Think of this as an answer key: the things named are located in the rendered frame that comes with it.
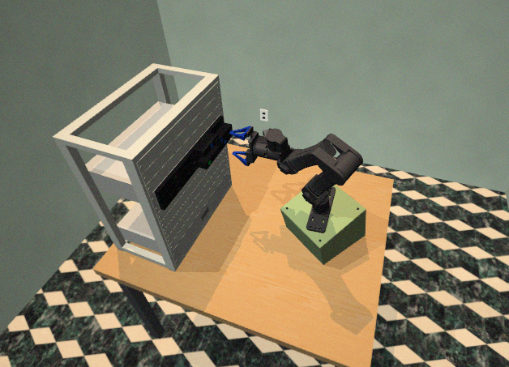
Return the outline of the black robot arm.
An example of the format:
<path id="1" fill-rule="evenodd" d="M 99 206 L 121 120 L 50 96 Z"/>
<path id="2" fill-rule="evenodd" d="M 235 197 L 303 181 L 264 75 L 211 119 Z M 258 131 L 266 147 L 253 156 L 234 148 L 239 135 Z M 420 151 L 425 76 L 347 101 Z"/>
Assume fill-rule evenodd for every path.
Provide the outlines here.
<path id="1" fill-rule="evenodd" d="M 267 144 L 267 158 L 277 160 L 277 167 L 286 175 L 297 174 L 318 164 L 322 172 L 313 176 L 302 188 L 302 197 L 312 205 L 306 229 L 325 233 L 336 192 L 333 186 L 342 186 L 353 175 L 363 163 L 361 155 L 334 134 L 329 134 L 314 146 L 295 150 L 290 148 L 281 130 L 270 128 L 263 130 L 263 136 L 259 135 L 255 142 Z M 340 155 L 334 159 L 336 151 Z"/>

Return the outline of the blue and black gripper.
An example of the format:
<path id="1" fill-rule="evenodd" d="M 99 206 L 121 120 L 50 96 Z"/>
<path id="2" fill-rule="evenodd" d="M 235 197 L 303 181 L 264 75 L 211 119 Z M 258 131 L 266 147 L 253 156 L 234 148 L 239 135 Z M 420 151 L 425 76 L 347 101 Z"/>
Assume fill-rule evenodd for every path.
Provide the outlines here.
<path id="1" fill-rule="evenodd" d="M 239 134 L 239 132 L 245 132 L 245 133 Z M 251 163 L 254 163 L 258 156 L 267 159 L 267 147 L 268 146 L 266 143 L 255 142 L 255 140 L 259 136 L 259 132 L 254 131 L 253 126 L 248 126 L 248 127 L 242 128 L 240 130 L 231 130 L 229 133 L 243 141 L 246 139 L 246 137 L 249 138 L 249 136 L 250 136 L 250 139 L 248 140 L 250 149 L 247 149 L 246 151 L 234 151 L 232 153 L 245 166 L 249 166 Z M 244 156 L 246 156 L 246 158 L 243 159 L 238 154 L 244 155 Z"/>

